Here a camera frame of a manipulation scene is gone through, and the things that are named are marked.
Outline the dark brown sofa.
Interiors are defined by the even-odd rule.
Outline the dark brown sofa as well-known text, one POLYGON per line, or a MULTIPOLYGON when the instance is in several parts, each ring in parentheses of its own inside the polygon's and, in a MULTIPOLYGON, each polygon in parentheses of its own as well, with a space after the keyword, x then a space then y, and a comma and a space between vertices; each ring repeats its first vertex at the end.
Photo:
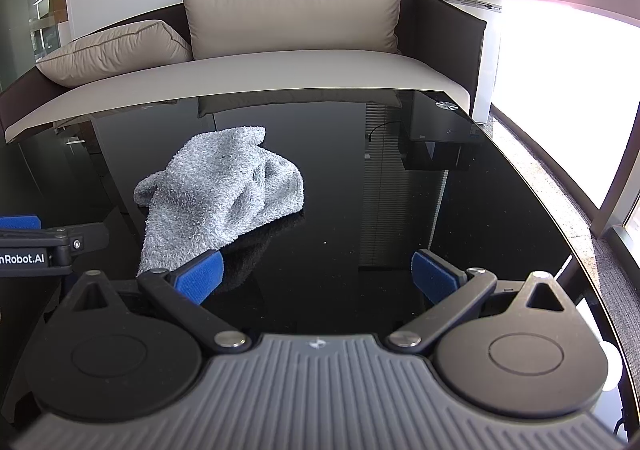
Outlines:
MULTIPOLYGON (((191 47, 183 2, 102 30, 158 19, 191 47)), ((1 134, 12 143, 86 114, 200 96, 303 90, 427 90, 471 111, 480 75, 484 20, 444 0, 401 0, 393 53, 308 50, 196 59, 64 88, 37 64, 1 94, 1 134)))

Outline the large beige back cushion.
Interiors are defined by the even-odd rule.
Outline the large beige back cushion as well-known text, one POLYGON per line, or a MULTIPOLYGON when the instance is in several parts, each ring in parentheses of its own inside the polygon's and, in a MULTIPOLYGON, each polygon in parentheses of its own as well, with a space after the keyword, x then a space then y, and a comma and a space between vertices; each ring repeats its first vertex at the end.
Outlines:
POLYGON ((308 50, 393 53, 401 0, 182 0, 196 59, 308 50))

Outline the round silver table disc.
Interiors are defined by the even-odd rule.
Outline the round silver table disc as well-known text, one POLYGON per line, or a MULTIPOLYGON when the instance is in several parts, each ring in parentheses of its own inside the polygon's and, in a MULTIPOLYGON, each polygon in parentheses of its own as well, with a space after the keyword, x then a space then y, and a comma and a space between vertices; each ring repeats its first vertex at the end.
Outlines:
POLYGON ((435 105, 440 109, 444 109, 448 111, 456 111, 459 109, 457 104, 446 102, 446 100, 437 100, 435 105))

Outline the grey terry towel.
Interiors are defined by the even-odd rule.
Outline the grey terry towel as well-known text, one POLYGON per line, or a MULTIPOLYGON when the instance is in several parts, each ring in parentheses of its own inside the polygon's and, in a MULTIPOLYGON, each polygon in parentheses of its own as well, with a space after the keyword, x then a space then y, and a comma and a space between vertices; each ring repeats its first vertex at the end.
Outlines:
POLYGON ((175 270, 303 210, 302 174, 262 147, 265 137, 262 126, 195 135, 164 170, 139 181, 134 202, 148 210, 142 273, 175 270))

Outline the small beige side cushion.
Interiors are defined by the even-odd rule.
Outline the small beige side cushion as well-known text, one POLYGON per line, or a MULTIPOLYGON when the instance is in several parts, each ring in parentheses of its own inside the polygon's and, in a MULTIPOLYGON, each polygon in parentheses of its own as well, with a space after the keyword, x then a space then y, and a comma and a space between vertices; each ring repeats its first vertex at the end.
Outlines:
POLYGON ((190 62, 191 47, 165 21, 142 20, 83 36, 37 62, 37 69, 64 88, 134 71, 190 62))

